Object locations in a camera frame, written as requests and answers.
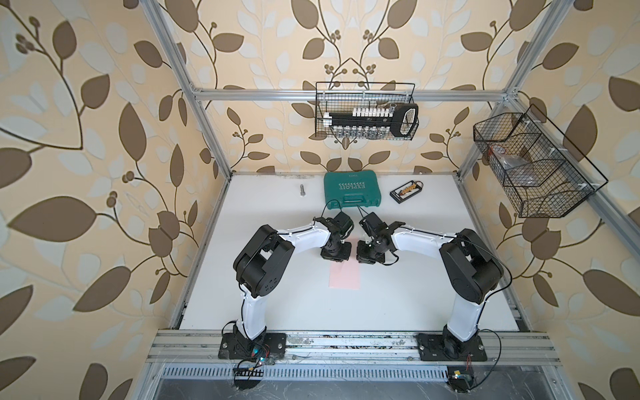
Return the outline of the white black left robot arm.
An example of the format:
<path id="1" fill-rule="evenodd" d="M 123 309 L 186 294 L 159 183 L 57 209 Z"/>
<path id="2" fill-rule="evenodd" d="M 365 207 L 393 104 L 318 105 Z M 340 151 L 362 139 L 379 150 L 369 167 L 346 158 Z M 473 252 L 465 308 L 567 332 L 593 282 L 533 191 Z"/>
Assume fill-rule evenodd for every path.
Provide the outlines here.
<path id="1" fill-rule="evenodd" d="M 318 249 L 332 262 L 349 260 L 352 244 L 347 241 L 353 220 L 344 212 L 332 218 L 317 217 L 310 224 L 276 230 L 261 226 L 233 262 L 238 287 L 243 293 L 240 318 L 234 333 L 248 343 L 260 343 L 266 332 L 266 299 L 281 282 L 297 253 Z"/>

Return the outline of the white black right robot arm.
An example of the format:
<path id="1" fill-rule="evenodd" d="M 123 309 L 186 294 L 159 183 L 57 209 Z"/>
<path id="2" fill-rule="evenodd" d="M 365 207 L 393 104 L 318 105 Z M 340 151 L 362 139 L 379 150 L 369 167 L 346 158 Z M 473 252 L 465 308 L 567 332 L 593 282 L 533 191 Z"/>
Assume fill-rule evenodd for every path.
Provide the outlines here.
<path id="1" fill-rule="evenodd" d="M 367 242 L 358 242 L 359 263 L 385 265 L 386 254 L 398 251 L 441 258 L 456 298 L 440 335 L 440 348 L 449 359 L 467 355 L 478 337 L 486 302 L 504 275 L 503 265 L 480 236 L 469 228 L 458 233 L 432 233 L 404 222 L 387 224 L 376 213 L 365 215 L 359 225 L 369 236 Z"/>

